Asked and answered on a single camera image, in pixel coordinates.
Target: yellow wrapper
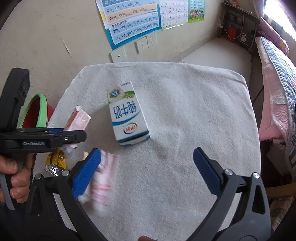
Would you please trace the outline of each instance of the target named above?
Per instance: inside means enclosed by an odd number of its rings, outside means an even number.
[[[64,152],[57,148],[54,152],[50,153],[46,158],[44,169],[54,176],[58,176],[66,169],[66,158]]]

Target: red box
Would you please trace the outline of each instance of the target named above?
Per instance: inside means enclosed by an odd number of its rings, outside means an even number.
[[[235,35],[237,33],[237,30],[235,28],[229,27],[227,33],[228,33],[227,40],[229,42],[233,43],[234,42]]]

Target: floor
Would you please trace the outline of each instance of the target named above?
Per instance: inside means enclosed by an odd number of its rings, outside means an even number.
[[[241,74],[247,85],[251,76],[251,55],[248,51],[224,38],[215,38],[203,45],[180,63],[198,64],[215,68],[230,69]]]

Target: wall plate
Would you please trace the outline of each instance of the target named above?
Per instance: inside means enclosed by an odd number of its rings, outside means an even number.
[[[157,44],[156,32],[147,35],[148,48]]]
[[[148,48],[147,38],[144,37],[144,38],[141,38],[140,40],[136,41],[136,46],[138,49],[138,53],[147,49]]]
[[[126,53],[124,52],[124,48],[121,47],[119,49],[114,50],[110,53],[113,63],[123,62],[126,60]]]

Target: white cloth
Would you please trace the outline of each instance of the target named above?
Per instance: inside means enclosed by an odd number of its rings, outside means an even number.
[[[107,89],[132,81],[151,139],[127,148],[115,140]],[[84,67],[59,101],[50,127],[64,127],[76,105],[91,117],[87,140],[67,157],[71,169],[93,147],[121,156],[115,206],[100,218],[84,209],[110,241],[182,241],[197,228],[215,202],[193,163],[202,147],[211,159],[238,175],[260,172],[255,115],[244,78],[231,70],[179,63],[114,63]],[[43,173],[38,154],[34,174]],[[72,227],[57,205],[68,227]],[[226,217],[230,223],[235,204]]]

